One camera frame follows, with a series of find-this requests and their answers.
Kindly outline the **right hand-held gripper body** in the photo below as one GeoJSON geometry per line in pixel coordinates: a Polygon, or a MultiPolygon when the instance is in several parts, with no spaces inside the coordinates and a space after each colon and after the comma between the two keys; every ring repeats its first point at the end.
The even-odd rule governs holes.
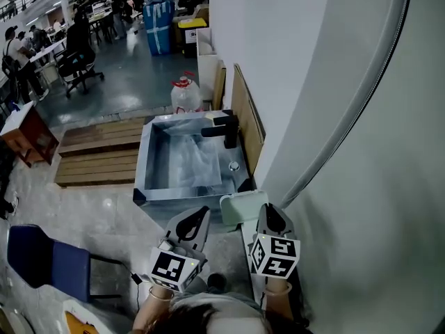
{"type": "Polygon", "coordinates": [[[259,276],[288,278],[300,259],[294,224],[271,203],[261,206],[256,233],[249,245],[251,270],[259,276]]]}

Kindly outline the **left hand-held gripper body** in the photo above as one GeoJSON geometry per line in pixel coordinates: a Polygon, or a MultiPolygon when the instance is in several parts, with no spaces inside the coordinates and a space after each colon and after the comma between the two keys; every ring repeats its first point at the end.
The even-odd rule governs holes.
{"type": "Polygon", "coordinates": [[[149,259],[149,280],[183,293],[207,262],[203,253],[209,233],[211,210],[207,206],[188,209],[167,224],[158,247],[149,259]]]}

